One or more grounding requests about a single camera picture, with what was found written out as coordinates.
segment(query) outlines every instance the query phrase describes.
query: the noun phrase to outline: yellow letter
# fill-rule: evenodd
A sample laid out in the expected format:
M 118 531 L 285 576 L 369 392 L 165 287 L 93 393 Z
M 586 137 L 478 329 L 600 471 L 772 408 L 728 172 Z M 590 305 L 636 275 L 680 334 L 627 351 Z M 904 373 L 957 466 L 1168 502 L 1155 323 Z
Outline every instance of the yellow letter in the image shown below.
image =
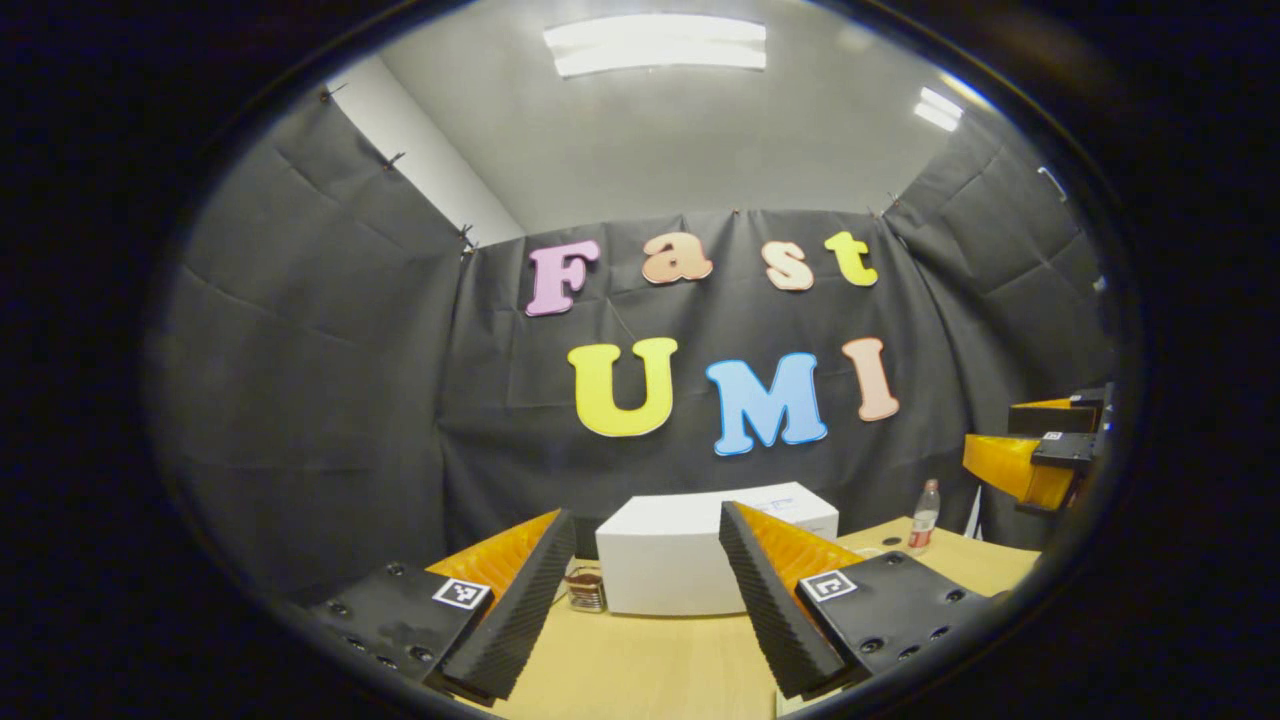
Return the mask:
M 859 242 L 854 240 L 854 236 L 842 232 L 831 236 L 822 245 L 836 254 L 840 272 L 844 273 L 846 281 L 861 287 L 876 284 L 879 274 L 872 268 L 863 266 L 863 255 L 869 252 L 865 242 Z
M 644 359 L 645 401 L 635 410 L 618 410 L 613 404 L 613 361 L 622 355 L 618 346 L 584 345 L 568 351 L 568 361 L 577 369 L 577 419 L 586 429 L 605 437 L 643 436 L 671 416 L 671 355 L 676 341 L 650 337 L 631 350 Z

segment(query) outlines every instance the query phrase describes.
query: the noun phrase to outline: peach letter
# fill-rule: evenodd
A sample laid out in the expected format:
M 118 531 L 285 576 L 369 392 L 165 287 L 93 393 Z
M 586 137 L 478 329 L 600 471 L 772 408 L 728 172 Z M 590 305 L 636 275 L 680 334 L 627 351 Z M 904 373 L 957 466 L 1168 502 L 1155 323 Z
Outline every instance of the peach letter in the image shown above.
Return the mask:
M 676 282 L 680 278 L 699 281 L 712 274 L 712 261 L 703 255 L 703 241 L 687 232 L 668 232 L 644 243 L 644 254 L 652 255 L 640 273 L 654 284 Z
M 888 392 L 884 364 L 881 363 L 884 343 L 878 337 L 864 337 L 846 342 L 840 350 L 854 361 L 854 369 L 858 370 L 858 387 L 863 391 L 863 406 L 858 409 L 858 416 L 872 423 L 897 413 L 897 398 Z
M 764 274 L 778 290 L 809 290 L 813 270 L 804 264 L 804 250 L 794 242 L 765 242 L 760 256 L 769 265 Z

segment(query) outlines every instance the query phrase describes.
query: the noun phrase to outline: gray fabric wall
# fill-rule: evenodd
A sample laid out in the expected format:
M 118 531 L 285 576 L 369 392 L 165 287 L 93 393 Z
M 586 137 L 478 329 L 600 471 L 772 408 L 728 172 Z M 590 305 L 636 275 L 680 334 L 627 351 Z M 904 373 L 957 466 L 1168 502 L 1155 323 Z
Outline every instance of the gray fabric wall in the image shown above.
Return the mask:
M 970 113 L 884 213 L 937 304 L 979 434 L 1005 433 L 1011 404 L 1065 397 L 1112 369 L 1096 252 L 1041 167 L 1011 126 Z M 983 488 L 983 539 L 1043 547 L 1048 521 L 1014 505 Z
M 179 503 L 253 584 L 294 597 L 396 557 L 429 562 L 568 506 L 590 528 L 631 495 L 797 479 L 841 510 L 841 530 L 908 514 L 943 480 L 960 529 L 977 482 L 965 432 L 1005 430 L 1011 402 L 1101 382 L 1093 251 L 1011 128 L 966 118 L 882 219 L 712 213 L 600 223 L 486 246 L 460 263 L 457 229 L 319 92 L 253 145 L 183 243 L 146 361 L 163 464 Z M 644 241 L 684 229 L 717 264 L 652 286 Z M 877 287 L 847 283 L 822 241 L 872 246 Z M 529 318 L 529 251 L 594 238 L 575 307 Z M 759 247 L 801 245 L 818 283 L 773 288 Z M 676 407 L 641 438 L 576 418 L 570 348 L 622 346 L 616 391 L 640 402 L 636 338 L 675 337 Z M 856 419 L 842 342 L 884 340 L 899 415 Z M 710 361 L 813 352 L 829 436 L 719 457 Z M 1039 547 L 1042 520 L 987 491 L 987 539 Z
M 443 544 L 435 392 L 457 229 L 308 94 L 196 218 L 147 360 L 180 501 L 300 592 Z

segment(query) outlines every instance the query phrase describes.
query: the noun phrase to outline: white wall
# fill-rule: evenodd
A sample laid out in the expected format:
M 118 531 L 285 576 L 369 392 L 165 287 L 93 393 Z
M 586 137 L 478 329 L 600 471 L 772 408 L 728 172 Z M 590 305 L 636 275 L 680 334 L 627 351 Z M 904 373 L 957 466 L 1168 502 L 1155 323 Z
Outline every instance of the white wall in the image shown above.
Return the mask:
M 475 225 L 467 237 L 488 245 L 526 234 L 381 58 L 361 60 L 326 86 L 333 91 L 343 83 L 333 101 L 384 156 L 404 152 L 396 169 L 454 225 Z

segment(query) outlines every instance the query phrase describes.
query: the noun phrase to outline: foam letter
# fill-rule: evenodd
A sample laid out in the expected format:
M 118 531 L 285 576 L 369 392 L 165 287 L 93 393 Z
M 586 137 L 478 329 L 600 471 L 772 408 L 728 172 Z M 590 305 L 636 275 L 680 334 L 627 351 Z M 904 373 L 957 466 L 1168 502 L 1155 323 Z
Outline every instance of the foam letter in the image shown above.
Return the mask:
M 858 387 L 863 391 L 863 406 L 858 409 L 858 416 L 872 423 L 897 413 L 897 398 L 888 392 L 888 379 L 884 378 L 884 364 L 879 356 L 884 343 L 876 337 L 864 337 L 846 342 L 840 350 L 854 361 L 854 369 L 858 370 Z
M 613 361 L 622 355 L 617 345 L 570 350 L 568 361 L 577 369 L 577 419 L 605 437 L 643 436 L 660 428 L 671 416 L 671 354 L 676 347 L 669 337 L 645 338 L 631 347 L 644 359 L 645 401 L 635 410 L 618 410 L 613 404 Z
M 746 434 L 751 423 L 764 447 L 778 437 L 782 415 L 787 429 L 782 442 L 799 445 L 827 437 L 827 425 L 818 418 L 818 398 L 813 391 L 813 369 L 818 359 L 808 352 L 792 352 L 778 360 L 773 387 L 764 386 L 741 360 L 722 360 L 707 368 L 707 377 L 719 388 L 723 434 L 716 442 L 717 455 L 741 455 L 755 447 Z
M 764 274 L 778 290 L 809 290 L 813 270 L 804 264 L 804 250 L 794 242 L 765 242 L 760 256 L 769 265 Z
M 573 291 L 586 282 L 586 263 L 598 260 L 600 246 L 594 240 L 543 247 L 529 254 L 534 261 L 534 299 L 525 307 L 530 318 L 567 313 L 573 300 L 564 295 L 564 283 Z
M 869 252 L 865 242 L 859 242 L 847 232 L 841 232 L 831 236 L 822 245 L 836 254 L 840 272 L 844 273 L 846 281 L 861 287 L 876 284 L 879 274 L 872 268 L 863 266 L 863 255 Z
M 644 254 L 653 258 L 644 261 L 640 273 L 654 284 L 680 278 L 700 281 L 712 274 L 712 261 L 703 255 L 703 241 L 687 232 L 659 234 L 644 243 Z

